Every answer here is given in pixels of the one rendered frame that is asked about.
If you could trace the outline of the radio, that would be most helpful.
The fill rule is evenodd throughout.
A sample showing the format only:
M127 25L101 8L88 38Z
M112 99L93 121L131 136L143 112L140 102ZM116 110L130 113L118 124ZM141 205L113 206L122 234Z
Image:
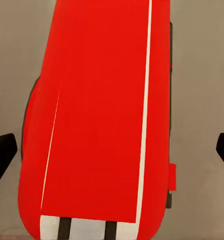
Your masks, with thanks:
M36 240L151 240L172 207L170 0L56 0L21 131Z

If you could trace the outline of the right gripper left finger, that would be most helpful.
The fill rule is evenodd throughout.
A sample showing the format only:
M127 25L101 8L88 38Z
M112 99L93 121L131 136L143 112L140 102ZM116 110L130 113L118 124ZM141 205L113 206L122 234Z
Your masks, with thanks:
M13 133L0 136L0 179L17 153L16 139Z

